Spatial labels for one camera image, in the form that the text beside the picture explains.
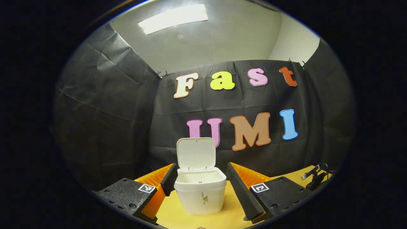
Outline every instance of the blue letter i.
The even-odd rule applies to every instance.
[[[280,116],[284,120],[285,128],[285,134],[282,137],[282,139],[290,140],[296,138],[298,136],[298,133],[295,131],[294,126],[294,110],[293,109],[282,110],[280,112]]]

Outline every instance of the white wall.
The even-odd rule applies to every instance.
[[[269,59],[304,65],[319,45],[319,36],[290,16],[281,13],[281,28]]]

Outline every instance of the open lid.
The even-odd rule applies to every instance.
[[[212,169],[216,162],[213,138],[183,138],[177,141],[178,165],[182,170]]]

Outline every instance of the white trash bin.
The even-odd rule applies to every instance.
[[[226,176],[215,167],[212,138],[183,138],[177,142],[178,177],[174,188],[186,213],[220,212],[225,197]]]

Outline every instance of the ceiling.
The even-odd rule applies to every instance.
[[[204,3],[208,21],[146,35],[137,24],[157,13]],[[281,13],[246,0],[156,0],[131,9],[112,27],[161,74],[194,66],[246,59],[268,59],[281,27]]]

